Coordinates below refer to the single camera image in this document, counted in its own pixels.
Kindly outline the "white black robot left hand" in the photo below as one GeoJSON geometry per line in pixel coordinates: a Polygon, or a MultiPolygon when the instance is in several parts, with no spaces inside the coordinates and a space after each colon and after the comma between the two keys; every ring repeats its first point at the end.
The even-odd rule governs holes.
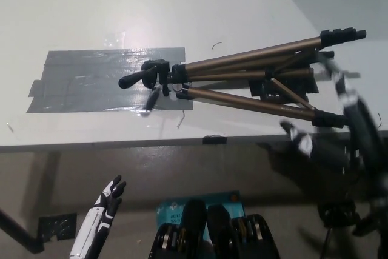
{"type": "Polygon", "coordinates": [[[118,175],[99,194],[87,212],[73,243],[69,258],[98,258],[122,202],[126,182],[118,175]]]}

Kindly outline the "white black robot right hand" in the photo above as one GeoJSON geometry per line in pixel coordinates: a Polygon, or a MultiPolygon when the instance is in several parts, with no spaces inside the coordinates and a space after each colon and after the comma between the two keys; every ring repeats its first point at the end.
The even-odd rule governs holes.
{"type": "Polygon", "coordinates": [[[342,105],[345,125],[350,132],[350,153],[321,138],[303,132],[293,124],[280,123],[297,151],[310,160],[335,170],[356,169],[373,177],[386,171],[387,153],[366,103],[346,80],[336,63],[322,53],[316,54],[334,82],[342,105]]]}

